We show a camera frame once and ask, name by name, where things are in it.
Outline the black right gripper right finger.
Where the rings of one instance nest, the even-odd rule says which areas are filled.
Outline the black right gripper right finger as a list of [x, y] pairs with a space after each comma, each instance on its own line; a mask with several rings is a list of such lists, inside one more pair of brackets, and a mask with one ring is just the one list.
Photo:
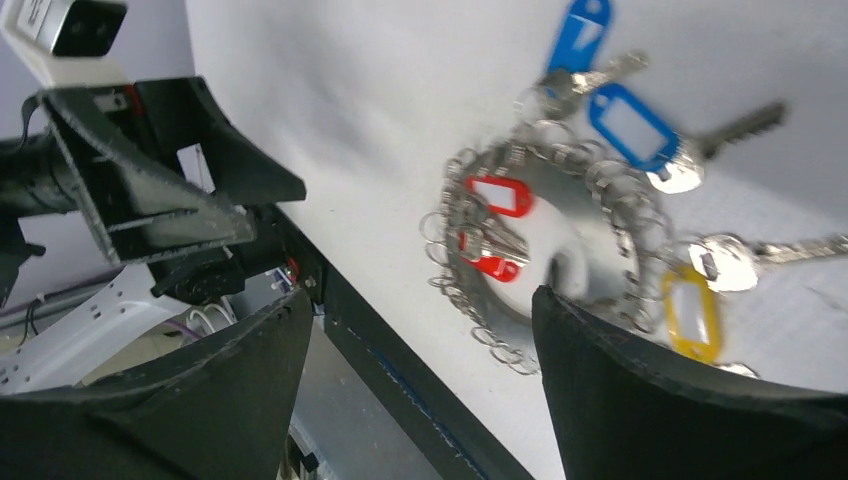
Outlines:
[[843, 479], [847, 398], [709, 366], [540, 286], [532, 330], [570, 479]]

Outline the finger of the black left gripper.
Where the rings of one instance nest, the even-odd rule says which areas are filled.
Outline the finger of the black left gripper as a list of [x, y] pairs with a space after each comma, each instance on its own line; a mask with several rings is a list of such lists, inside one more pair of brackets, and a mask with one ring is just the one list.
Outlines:
[[306, 198], [304, 181], [230, 122], [203, 77], [139, 81], [135, 92], [163, 151], [201, 147], [218, 196], [243, 206]]
[[148, 263], [252, 241], [255, 220], [187, 180], [178, 152], [196, 133], [169, 145], [134, 87], [43, 90], [50, 178], [83, 215], [113, 264]]

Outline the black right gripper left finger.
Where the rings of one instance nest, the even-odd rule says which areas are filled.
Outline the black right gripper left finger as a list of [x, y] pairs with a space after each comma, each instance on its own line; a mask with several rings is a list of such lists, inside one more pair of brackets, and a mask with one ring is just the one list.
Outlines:
[[5, 479], [273, 479], [313, 325], [302, 291], [86, 387], [1, 400]]

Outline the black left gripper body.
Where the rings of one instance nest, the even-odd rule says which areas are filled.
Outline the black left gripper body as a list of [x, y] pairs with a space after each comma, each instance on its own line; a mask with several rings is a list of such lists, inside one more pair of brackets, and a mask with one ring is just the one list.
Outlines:
[[[181, 149], [177, 157], [187, 180], [218, 198], [226, 199], [215, 191], [200, 146]], [[149, 267], [153, 277], [153, 294], [188, 303], [206, 303], [220, 294], [240, 292], [248, 277], [262, 269], [285, 263], [290, 243], [281, 226], [277, 204], [234, 204], [255, 220], [257, 236], [252, 241], [143, 263]]]

